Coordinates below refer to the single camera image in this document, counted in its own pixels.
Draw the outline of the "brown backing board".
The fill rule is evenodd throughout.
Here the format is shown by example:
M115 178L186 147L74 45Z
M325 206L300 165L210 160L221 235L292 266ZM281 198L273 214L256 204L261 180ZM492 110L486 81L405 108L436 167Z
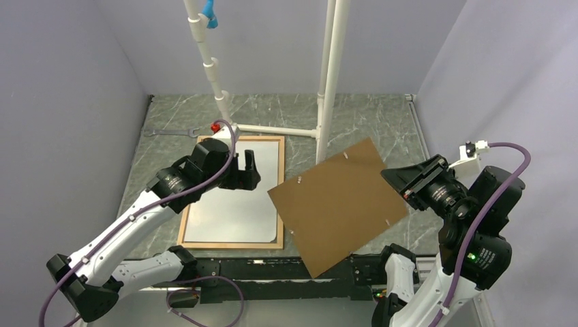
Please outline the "brown backing board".
M380 176L386 168L371 138L283 182L273 197L311 277L316 278L408 215Z

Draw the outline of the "wooden picture frame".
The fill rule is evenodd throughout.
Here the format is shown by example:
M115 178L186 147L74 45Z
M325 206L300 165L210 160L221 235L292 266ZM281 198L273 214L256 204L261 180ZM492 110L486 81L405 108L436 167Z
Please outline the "wooden picture frame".
M181 237L183 236L183 226L186 224L186 218L187 218L187 212L188 209L191 205L189 205L182 213L182 218L181 218L181 225L179 228L179 234L177 236L177 243L178 245L181 245L187 249L201 249L201 250L241 250L241 249L257 249L257 250L265 250L265 249L283 249L284 247L284 222L280 216L279 213L279 209L283 208L286 206L286 201L285 200L280 200L279 198L275 198L273 197L273 192L279 187L279 185L281 185L284 182L284 177L285 177L285 138L283 136L242 136L240 138L248 138L248 137L261 137L264 138L266 140L269 139L274 139L274 140L280 140L281 143L280 145L284 148L283 150L281 150L280 153L280 160L281 160L281 166L280 166L280 178L281 181L279 182L279 184L270 189L268 191L268 195L272 201L272 203L275 206L275 209L277 211L277 218L278 218L278 231L277 231L277 240L273 243L259 243L259 244L252 244L252 245L247 245L245 243L182 243Z

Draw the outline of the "glossy photo board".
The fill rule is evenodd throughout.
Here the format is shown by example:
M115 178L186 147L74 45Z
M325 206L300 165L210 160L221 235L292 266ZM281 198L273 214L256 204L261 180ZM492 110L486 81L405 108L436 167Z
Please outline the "glossy photo board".
M280 140L248 137L236 144L240 170L246 169L245 151L254 152L261 181L253 191L215 188L191 204L183 226L182 243L273 243L278 218L268 191L280 178Z

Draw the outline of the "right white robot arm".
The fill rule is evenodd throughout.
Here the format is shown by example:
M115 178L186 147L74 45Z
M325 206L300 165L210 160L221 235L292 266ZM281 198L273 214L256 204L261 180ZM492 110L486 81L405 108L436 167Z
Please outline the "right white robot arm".
M412 208L431 209L443 226L434 266L419 289L414 288L413 252L396 244L383 249L375 267L386 292L376 298L371 323L443 326L509 267L512 248L501 230L525 183L506 170L486 166L466 187L441 155L413 166L384 169L381 176Z

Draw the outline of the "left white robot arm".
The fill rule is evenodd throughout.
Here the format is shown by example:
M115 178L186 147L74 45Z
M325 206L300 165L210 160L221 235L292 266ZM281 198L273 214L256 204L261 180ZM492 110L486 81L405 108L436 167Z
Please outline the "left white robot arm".
M216 187L255 190L261 177L254 151L246 150L244 158L245 168L240 170L234 142L202 140L191 155L159 170L132 207L88 245L50 258L47 269L78 318L94 322L123 297L150 285L189 285L198 276L198 261L180 245L147 260L124 261L147 235L204 193Z

